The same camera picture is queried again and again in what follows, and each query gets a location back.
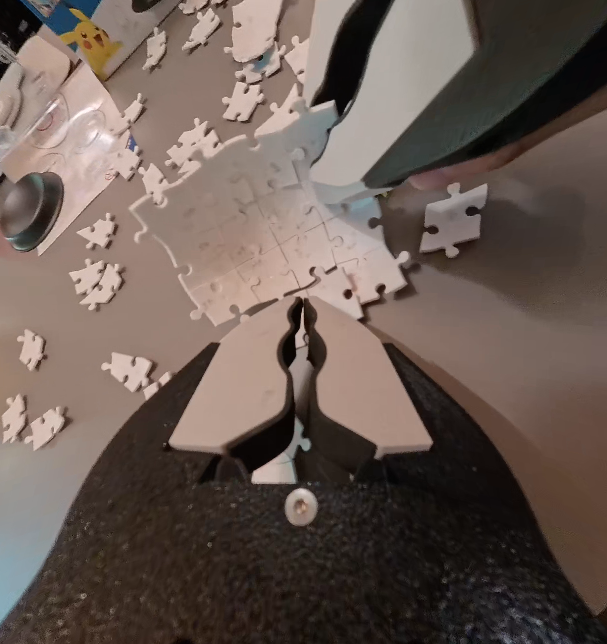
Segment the person's right hand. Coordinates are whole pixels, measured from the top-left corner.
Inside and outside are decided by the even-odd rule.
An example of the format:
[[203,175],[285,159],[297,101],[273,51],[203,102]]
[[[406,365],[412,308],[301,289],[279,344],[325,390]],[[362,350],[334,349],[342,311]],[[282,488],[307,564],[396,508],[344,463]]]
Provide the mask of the person's right hand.
[[472,178],[478,174],[489,173],[500,169],[530,149],[554,137],[556,134],[605,110],[607,110],[607,87],[541,129],[494,153],[460,164],[414,175],[407,182],[415,189],[435,190],[446,188],[453,183],[461,183],[463,180]]

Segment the white round disc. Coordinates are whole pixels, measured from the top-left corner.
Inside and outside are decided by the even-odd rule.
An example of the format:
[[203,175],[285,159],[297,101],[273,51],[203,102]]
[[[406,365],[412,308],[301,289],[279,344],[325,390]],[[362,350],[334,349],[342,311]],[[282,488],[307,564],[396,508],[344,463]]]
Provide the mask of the white round disc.
[[21,90],[16,86],[0,88],[0,127],[12,128],[17,121],[22,104]]

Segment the black round ball stand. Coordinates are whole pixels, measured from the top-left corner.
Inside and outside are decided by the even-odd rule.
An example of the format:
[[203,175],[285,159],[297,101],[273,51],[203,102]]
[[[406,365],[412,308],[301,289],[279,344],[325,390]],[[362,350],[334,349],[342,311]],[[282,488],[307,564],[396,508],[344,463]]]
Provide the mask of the black round ball stand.
[[64,183],[54,172],[28,173],[9,191],[0,214],[0,231],[16,251],[36,249],[58,221]]

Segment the flat assembled white puzzle section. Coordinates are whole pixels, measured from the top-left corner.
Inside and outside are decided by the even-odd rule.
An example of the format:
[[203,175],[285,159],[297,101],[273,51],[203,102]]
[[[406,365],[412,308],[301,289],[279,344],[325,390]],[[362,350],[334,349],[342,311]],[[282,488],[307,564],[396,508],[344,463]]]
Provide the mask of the flat assembled white puzzle section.
[[232,44],[223,51],[239,63],[260,58],[275,42],[283,1],[242,1],[232,7]]

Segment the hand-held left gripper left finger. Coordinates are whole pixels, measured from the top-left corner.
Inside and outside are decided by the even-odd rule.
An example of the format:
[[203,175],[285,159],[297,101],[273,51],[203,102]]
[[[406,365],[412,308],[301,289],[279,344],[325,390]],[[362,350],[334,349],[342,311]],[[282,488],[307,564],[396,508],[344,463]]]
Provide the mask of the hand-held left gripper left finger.
[[287,450],[296,414],[289,367],[302,310],[301,298],[285,297],[220,341],[171,448],[237,459],[250,473]]

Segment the blue puzzle ball box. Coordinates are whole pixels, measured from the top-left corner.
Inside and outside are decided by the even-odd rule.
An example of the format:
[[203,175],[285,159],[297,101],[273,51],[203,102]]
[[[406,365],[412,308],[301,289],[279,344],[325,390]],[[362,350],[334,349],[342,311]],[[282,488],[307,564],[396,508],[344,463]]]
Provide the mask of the blue puzzle ball box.
[[22,1],[105,81],[179,1]]

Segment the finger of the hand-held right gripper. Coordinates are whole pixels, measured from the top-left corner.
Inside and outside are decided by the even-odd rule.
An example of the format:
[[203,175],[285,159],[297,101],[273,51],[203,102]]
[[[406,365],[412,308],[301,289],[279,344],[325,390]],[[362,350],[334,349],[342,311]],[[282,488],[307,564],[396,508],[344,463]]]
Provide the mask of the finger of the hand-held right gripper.
[[303,82],[308,106],[333,101],[345,112],[379,27],[379,1],[315,2]]
[[379,3],[380,27],[356,94],[310,168],[323,202],[376,195],[418,171],[411,127],[476,51],[468,1]]

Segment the large curved white puzzle section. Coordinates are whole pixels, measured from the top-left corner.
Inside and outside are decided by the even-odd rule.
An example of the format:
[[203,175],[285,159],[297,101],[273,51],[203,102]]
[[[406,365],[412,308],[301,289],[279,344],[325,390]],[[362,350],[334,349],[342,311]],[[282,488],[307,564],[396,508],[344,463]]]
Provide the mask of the large curved white puzzle section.
[[[231,312],[231,307],[244,312],[257,304],[251,282],[246,281],[238,269],[251,260],[262,259],[268,253],[280,250],[277,238],[259,206],[254,202],[239,202],[234,193],[222,191],[223,186],[245,181],[242,169],[232,165],[236,159],[227,160],[229,153],[239,155],[236,148],[247,148],[248,154],[258,154],[258,149],[247,145],[244,136],[219,144],[214,154],[203,157],[197,170],[166,186],[161,192],[160,202],[149,195],[131,208],[133,215],[144,226],[140,234],[156,232],[149,225],[150,219],[157,219],[161,224],[168,225],[166,231],[170,234],[169,239],[162,236],[157,238],[167,249],[175,267],[188,269],[186,274],[180,274],[180,278],[187,280],[187,292],[196,305],[197,317],[202,314],[210,315],[212,305],[212,317],[221,319],[223,313]],[[307,447],[294,457],[297,478],[305,481],[348,483],[351,480],[363,480],[371,471],[379,473],[388,466],[388,459],[395,456],[385,457],[380,462],[374,461],[358,474],[346,474],[324,461],[313,449],[307,433],[308,395],[313,367],[308,361],[308,335],[303,310],[295,342],[296,357],[289,367],[296,412],[294,436],[290,446],[303,442]],[[224,466],[230,466],[245,475],[252,475],[256,471],[250,473],[237,459],[175,450],[169,446],[170,436],[219,343],[220,341],[209,344],[165,388],[160,389],[157,398],[152,398],[139,410],[139,413],[146,414],[159,407],[160,403],[178,403],[178,417],[169,420],[169,437],[165,440],[163,450],[177,458],[201,460],[205,471],[201,476],[202,480],[220,478],[218,471]]]

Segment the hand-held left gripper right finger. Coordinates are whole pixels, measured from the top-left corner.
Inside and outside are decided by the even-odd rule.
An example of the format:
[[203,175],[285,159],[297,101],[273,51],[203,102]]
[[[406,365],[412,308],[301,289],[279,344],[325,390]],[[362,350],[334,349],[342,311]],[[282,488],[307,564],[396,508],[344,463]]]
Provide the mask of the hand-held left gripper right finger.
[[429,451],[433,439],[379,338],[318,297],[304,299],[303,317],[313,367],[307,433],[322,459],[358,474]]

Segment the printed paper instruction sheet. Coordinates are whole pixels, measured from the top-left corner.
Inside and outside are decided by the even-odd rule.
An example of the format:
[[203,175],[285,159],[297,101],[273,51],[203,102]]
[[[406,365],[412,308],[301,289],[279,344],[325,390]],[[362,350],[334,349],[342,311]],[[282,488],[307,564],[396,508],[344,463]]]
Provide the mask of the printed paper instruction sheet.
[[[82,66],[93,72],[89,66],[82,64],[79,67]],[[107,123],[107,129],[85,152],[74,154],[68,151],[64,155],[50,154],[35,158],[33,164],[16,167],[8,165],[2,168],[13,185],[24,175],[33,172],[50,171],[59,174],[62,178],[64,183],[62,209],[49,236],[34,249],[40,254],[106,189],[115,176],[119,174],[129,179],[140,164],[137,148],[130,146],[130,127],[145,110],[146,99],[138,93],[126,108],[119,109],[104,85],[103,87],[113,101],[113,115]]]

